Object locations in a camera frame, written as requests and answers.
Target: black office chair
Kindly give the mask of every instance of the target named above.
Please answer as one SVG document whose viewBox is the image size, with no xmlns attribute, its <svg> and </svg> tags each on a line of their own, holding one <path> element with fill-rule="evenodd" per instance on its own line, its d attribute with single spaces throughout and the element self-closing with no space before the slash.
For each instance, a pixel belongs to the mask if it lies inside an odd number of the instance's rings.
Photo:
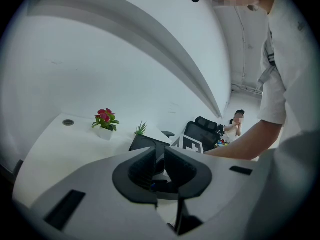
<svg viewBox="0 0 320 240">
<path fill-rule="evenodd" d="M 199 116 L 195 122 L 188 122 L 184 135 L 195 139 L 202 143 L 203 151 L 214 149 L 218 141 L 221 140 L 223 135 L 220 127 L 216 122 L 209 121 Z"/>
</svg>

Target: potted red flower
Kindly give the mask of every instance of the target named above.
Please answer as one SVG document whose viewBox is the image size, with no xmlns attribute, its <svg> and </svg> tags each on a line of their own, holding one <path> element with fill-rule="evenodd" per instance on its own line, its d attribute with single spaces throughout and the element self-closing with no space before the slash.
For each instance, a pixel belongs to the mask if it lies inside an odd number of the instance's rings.
<svg viewBox="0 0 320 240">
<path fill-rule="evenodd" d="M 92 128 L 100 126 L 100 138 L 109 141 L 111 140 L 113 132 L 117 131 L 117 126 L 115 124 L 120 125 L 119 121 L 116 120 L 115 113 L 112 113 L 108 108 L 105 110 L 100 109 L 95 116 L 95 122 L 92 124 Z"/>
</svg>

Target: white ceiling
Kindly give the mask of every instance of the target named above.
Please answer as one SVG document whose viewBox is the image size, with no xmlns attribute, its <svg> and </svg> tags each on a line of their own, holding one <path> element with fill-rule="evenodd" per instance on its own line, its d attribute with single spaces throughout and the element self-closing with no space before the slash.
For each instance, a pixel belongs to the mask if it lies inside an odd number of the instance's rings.
<svg viewBox="0 0 320 240">
<path fill-rule="evenodd" d="M 268 30 L 266 12 L 262 9 L 251 11 L 246 6 L 214 6 L 213 8 L 228 45 L 232 83 L 243 89 L 246 87 L 250 90 L 257 89 L 259 87 L 258 78 L 262 73 L 260 67 L 261 48 L 267 38 Z M 234 85 L 232 90 L 238 91 L 239 89 Z"/>
</svg>

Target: white tabletop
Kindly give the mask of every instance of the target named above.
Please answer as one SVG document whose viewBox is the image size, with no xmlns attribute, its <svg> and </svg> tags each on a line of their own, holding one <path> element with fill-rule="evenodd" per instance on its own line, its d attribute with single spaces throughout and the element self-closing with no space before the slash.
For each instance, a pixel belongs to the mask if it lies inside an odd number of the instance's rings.
<svg viewBox="0 0 320 240">
<path fill-rule="evenodd" d="M 66 119 L 73 120 L 74 125 L 63 125 Z M 12 198 L 30 208 L 41 194 L 80 167 L 129 151 L 137 125 L 119 125 L 112 139 L 106 141 L 98 137 L 99 127 L 92 129 L 93 122 L 94 119 L 60 114 L 27 155 L 17 176 Z M 144 135 L 171 143 L 150 123 Z"/>
</svg>

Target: person in white shirt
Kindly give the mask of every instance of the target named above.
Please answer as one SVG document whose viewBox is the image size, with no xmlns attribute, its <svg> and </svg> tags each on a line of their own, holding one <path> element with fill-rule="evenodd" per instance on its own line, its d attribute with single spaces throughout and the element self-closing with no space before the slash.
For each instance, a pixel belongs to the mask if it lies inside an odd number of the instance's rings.
<svg viewBox="0 0 320 240">
<path fill-rule="evenodd" d="M 237 137 L 241 136 L 242 121 L 245 117 L 243 110 L 238 110 L 234 114 L 234 118 L 229 121 L 229 126 L 224 127 L 223 140 L 227 143 L 234 142 Z"/>
<path fill-rule="evenodd" d="M 267 12 L 269 31 L 262 47 L 260 122 L 228 146 L 206 154 L 252 160 L 272 146 L 282 127 L 280 143 L 320 129 L 320 49 L 292 0 L 224 1 L 228 5 L 259 6 Z"/>
</svg>

